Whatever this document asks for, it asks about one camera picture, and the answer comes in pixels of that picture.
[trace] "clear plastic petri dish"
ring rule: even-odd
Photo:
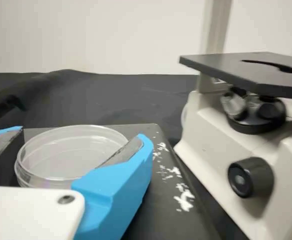
[[[26,188],[70,189],[72,181],[99,166],[128,142],[116,130],[72,125],[43,132],[26,142],[14,170]]]

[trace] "black cloth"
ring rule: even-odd
[[[0,129],[16,125],[48,128],[156,123],[173,146],[181,137],[182,109],[196,78],[196,75],[115,75],[74,70],[0,73],[1,99],[13,95],[20,100],[13,101],[14,107],[0,118]],[[220,237],[247,239],[195,176],[190,173],[188,178]]]

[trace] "black tray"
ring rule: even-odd
[[[149,137],[154,144],[154,152],[160,155],[153,158],[152,178],[143,202],[135,217],[123,235],[123,240],[219,240],[211,219],[204,208],[193,182],[188,180],[189,173],[185,172],[169,142],[157,124],[128,124],[108,125],[124,134],[128,139],[138,133]],[[52,128],[26,128],[25,142],[37,134]],[[170,172],[177,167],[181,174]],[[193,205],[189,211],[181,208],[174,197],[180,197],[177,184],[185,184],[195,196],[187,201]]]

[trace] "microscope body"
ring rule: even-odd
[[[205,74],[201,80],[209,78]],[[209,83],[189,94],[174,150],[250,239],[292,240],[292,100],[282,99],[283,125],[245,134],[230,125],[221,103],[228,83]]]

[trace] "white wall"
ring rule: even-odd
[[[204,0],[0,0],[0,72],[193,74]]]
[[[292,0],[233,0],[225,52],[292,56]]]

